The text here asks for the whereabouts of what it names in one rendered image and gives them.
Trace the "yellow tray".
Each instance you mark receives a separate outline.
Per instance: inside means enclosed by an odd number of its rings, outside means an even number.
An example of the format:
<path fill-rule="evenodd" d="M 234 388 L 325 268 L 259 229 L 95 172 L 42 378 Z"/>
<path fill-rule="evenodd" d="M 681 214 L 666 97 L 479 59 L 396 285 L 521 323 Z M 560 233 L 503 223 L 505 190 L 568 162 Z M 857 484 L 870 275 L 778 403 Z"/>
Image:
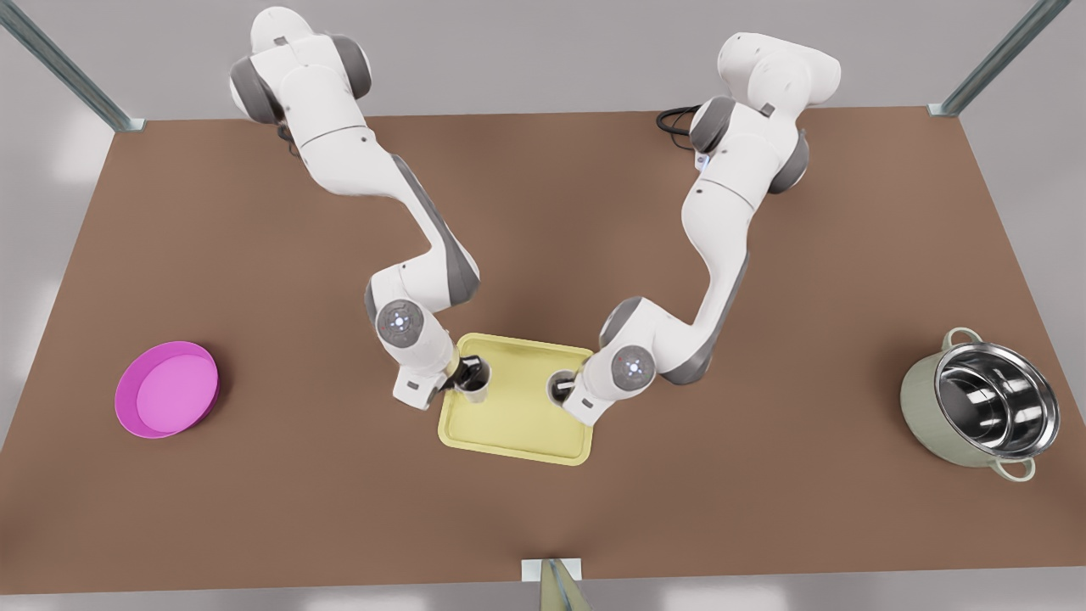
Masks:
<path fill-rule="evenodd" d="M 491 367 L 487 398 L 478 403 L 447 392 L 439 440 L 447 447 L 578 467 L 592 448 L 593 430 L 551 402 L 555 373 L 574 373 L 592 351 L 520 338 L 470 333 L 458 340 L 464 356 Z"/>

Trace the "pink bowl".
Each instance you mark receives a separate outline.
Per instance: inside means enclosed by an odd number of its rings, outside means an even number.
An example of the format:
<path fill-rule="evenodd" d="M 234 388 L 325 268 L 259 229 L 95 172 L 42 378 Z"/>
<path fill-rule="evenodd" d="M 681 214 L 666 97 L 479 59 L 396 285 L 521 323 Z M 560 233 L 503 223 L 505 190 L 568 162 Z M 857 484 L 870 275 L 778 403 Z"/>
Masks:
<path fill-rule="evenodd" d="M 141 353 L 119 375 L 114 412 L 136 437 L 162 440 L 199 424 L 219 394 L 220 371 L 209 351 L 171 341 Z"/>

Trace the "green steel pot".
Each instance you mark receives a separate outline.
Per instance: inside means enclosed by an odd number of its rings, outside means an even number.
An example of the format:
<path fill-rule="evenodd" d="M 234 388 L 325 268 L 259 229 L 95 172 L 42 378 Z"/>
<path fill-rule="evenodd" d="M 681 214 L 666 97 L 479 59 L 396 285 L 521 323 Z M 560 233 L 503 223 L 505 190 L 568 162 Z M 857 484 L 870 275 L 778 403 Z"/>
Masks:
<path fill-rule="evenodd" d="M 899 391 L 915 440 L 946 462 L 990 468 L 1008 482 L 1036 474 L 1036 457 L 1061 427 L 1055 390 L 1038 368 L 970 328 L 954 328 L 940 349 L 912 364 Z"/>

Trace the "silver frame post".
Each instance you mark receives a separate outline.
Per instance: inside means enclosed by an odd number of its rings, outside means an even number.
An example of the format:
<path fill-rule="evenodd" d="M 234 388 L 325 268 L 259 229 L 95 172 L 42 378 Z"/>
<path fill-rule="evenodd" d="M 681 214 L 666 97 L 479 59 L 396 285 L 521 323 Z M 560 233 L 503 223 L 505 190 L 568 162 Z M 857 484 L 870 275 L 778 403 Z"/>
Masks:
<path fill-rule="evenodd" d="M 121 109 L 14 0 L 0 0 L 0 25 L 114 132 L 143 131 L 146 120 Z"/>
<path fill-rule="evenodd" d="M 1055 22 L 1073 0 L 1036 0 L 1030 10 L 1003 35 L 1000 42 L 977 63 L 965 80 L 937 104 L 929 104 L 931 117 L 959 117 L 977 97 L 1027 49 L 1048 25 Z"/>
<path fill-rule="evenodd" d="M 540 611 L 592 611 L 581 591 L 582 559 L 523 559 L 521 580 L 538 581 Z"/>

